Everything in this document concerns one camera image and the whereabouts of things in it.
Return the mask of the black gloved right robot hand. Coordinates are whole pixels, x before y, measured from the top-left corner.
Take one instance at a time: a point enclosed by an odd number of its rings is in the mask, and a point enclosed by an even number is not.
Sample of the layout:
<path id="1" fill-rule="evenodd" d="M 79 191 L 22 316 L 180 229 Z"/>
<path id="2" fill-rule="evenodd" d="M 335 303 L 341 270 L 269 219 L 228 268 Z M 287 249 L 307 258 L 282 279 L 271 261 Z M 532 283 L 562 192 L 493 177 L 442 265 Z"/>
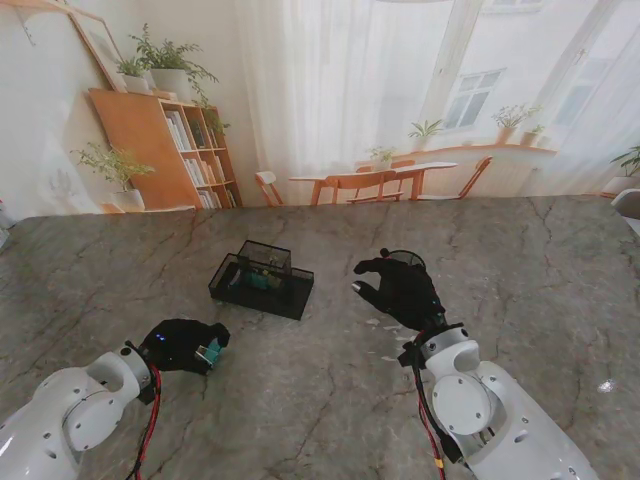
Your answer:
<path id="1" fill-rule="evenodd" d="M 431 277 L 422 266 L 409 265 L 389 257 L 378 257 L 359 262 L 354 273 L 379 274 L 378 288 L 361 280 L 355 281 L 352 287 L 361 298 L 404 327 L 423 331 L 446 324 L 446 309 Z"/>

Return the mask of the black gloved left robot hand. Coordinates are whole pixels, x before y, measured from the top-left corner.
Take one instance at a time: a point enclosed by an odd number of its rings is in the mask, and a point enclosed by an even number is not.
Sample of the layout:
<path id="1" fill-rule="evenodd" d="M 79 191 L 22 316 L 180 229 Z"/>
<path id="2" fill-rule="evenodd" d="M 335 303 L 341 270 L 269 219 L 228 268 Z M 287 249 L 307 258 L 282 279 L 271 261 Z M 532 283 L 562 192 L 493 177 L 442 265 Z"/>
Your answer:
<path id="1" fill-rule="evenodd" d="M 221 323 L 208 325 L 193 319 L 166 319 L 146 335 L 139 350 L 159 371 L 206 376 L 230 338 L 230 332 Z"/>

